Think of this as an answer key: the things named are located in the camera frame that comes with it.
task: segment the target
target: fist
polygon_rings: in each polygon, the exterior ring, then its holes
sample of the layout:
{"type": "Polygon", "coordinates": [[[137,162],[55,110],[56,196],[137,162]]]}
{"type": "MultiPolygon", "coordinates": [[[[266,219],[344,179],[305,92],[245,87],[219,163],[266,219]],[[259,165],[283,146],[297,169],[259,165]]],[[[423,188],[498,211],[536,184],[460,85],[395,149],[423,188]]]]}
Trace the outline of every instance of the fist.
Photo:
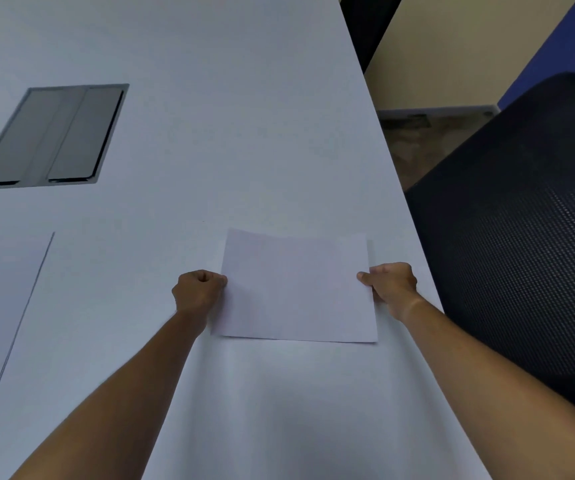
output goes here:
{"type": "Polygon", "coordinates": [[[207,325],[207,313],[218,301],[225,285],[227,278],[223,274],[204,269],[181,274],[179,282],[171,289],[177,313],[192,320],[198,333],[203,332],[207,325]]]}
{"type": "Polygon", "coordinates": [[[372,266],[369,273],[359,273],[361,283],[372,286],[374,293],[388,304],[390,314],[399,320],[421,296],[416,292],[412,267],[404,262],[372,266]]]}

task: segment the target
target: person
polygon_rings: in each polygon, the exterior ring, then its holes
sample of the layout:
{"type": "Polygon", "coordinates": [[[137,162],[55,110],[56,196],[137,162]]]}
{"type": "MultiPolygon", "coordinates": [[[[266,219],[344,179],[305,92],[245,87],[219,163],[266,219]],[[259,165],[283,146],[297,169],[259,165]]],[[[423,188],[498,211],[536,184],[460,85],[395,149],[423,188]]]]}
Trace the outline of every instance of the person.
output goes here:
{"type": "MultiPolygon", "coordinates": [[[[416,291],[405,263],[357,278],[409,330],[494,480],[575,479],[575,407],[460,330],[416,291]]],[[[28,457],[13,480],[140,479],[183,365],[227,278],[179,277],[177,311],[28,457]]]]}

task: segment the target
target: brown floor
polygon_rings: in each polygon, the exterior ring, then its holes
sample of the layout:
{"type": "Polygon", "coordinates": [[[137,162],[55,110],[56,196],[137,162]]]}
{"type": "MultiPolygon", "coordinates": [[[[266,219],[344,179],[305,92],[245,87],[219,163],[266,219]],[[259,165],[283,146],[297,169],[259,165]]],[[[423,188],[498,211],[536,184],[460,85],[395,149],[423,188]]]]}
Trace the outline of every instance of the brown floor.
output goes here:
{"type": "Polygon", "coordinates": [[[492,117],[490,112],[477,110],[460,116],[419,115],[381,121],[403,190],[418,182],[492,117]]]}

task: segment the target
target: black object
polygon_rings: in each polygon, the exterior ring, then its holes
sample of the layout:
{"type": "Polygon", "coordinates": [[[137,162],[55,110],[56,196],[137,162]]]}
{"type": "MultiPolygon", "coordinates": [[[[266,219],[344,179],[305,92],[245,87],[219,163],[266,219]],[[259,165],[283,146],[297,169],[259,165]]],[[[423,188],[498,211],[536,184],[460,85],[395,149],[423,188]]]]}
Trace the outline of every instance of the black object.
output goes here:
{"type": "Polygon", "coordinates": [[[361,70],[368,68],[401,0],[341,0],[361,70]]]}
{"type": "Polygon", "coordinates": [[[575,404],[575,73],[406,192],[446,314],[575,404]]]}

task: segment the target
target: person's left arm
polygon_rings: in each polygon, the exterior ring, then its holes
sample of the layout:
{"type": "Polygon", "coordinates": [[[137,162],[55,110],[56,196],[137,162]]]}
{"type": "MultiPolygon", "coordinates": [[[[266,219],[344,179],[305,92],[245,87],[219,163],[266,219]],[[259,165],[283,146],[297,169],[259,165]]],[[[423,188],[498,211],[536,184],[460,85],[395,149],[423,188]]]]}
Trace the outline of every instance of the person's left arm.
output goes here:
{"type": "Polygon", "coordinates": [[[179,277],[177,312],[47,437],[11,480],[139,480],[170,407],[180,373],[227,278],[179,277]]]}

